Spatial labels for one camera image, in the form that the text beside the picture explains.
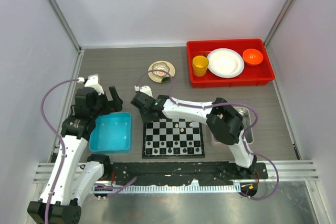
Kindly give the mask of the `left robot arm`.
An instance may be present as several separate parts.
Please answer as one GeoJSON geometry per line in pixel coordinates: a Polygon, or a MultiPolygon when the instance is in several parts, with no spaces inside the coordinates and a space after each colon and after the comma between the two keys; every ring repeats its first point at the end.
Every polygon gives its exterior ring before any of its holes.
{"type": "Polygon", "coordinates": [[[60,149],[45,190],[31,201],[27,212],[35,223],[78,223],[82,204],[97,180],[107,181],[112,174],[110,158],[104,154],[89,156],[84,170],[76,177],[79,160],[85,150],[96,119],[122,110],[123,101],[114,86],[109,87],[112,100],[93,87],[77,90],[71,114],[64,120],[60,149]]]}

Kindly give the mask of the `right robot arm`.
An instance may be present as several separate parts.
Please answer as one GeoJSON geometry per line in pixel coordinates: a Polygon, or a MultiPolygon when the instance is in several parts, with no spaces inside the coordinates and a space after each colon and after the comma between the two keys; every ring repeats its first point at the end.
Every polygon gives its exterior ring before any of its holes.
{"type": "Polygon", "coordinates": [[[227,102],[223,98],[212,102],[183,101],[169,95],[154,98],[141,91],[135,93],[131,104],[139,110],[144,123],[159,119],[185,119],[207,125],[213,137],[229,147],[239,177],[250,179],[255,175],[257,156],[246,140],[247,132],[258,122],[258,114],[252,107],[227,102]],[[244,128],[243,117],[234,108],[235,105],[254,113],[255,120],[249,127],[244,128]]]}

